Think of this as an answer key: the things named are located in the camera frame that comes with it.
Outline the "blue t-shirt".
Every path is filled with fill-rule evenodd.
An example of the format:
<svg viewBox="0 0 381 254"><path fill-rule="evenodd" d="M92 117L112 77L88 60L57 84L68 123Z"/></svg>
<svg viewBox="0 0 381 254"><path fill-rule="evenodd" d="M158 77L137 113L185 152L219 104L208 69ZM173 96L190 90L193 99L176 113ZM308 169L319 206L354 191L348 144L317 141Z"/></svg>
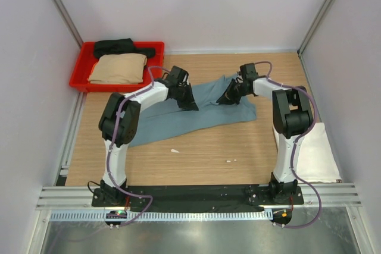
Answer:
<svg viewBox="0 0 381 254"><path fill-rule="evenodd" d="M221 76L216 81L197 84L193 97L197 111L182 111L174 99L150 106L140 113L138 130L130 147L170 139L203 128L254 121L257 110L246 97L237 105L220 105L217 99L236 76Z"/></svg>

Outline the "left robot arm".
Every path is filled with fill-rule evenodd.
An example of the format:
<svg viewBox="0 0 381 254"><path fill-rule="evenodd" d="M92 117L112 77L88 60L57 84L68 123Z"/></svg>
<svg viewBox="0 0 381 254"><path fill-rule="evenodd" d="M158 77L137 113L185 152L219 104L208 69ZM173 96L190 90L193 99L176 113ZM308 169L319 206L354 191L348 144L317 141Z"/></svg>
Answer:
<svg viewBox="0 0 381 254"><path fill-rule="evenodd" d="M92 206L120 206L130 196L126 158L138 130L140 114L168 99L174 99L181 110L198 110L189 73L177 66L162 77L151 79L149 85L137 91L110 95L98 124L105 144L105 172L98 188L93 191Z"/></svg>

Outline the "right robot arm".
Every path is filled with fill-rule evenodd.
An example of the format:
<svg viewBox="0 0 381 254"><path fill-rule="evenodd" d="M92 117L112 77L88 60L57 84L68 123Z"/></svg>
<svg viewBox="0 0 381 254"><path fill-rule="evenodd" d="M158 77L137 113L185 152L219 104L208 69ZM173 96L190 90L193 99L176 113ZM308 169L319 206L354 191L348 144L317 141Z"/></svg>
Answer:
<svg viewBox="0 0 381 254"><path fill-rule="evenodd" d="M279 142L276 166L264 188L264 195L265 199L281 204L297 194L299 152L304 136L316 123L313 114L316 107L304 87L278 83L270 78L271 72L259 75L256 70L259 64L241 65L238 76L231 80L217 103L238 105L242 97L248 95L271 100L273 127Z"/></svg>

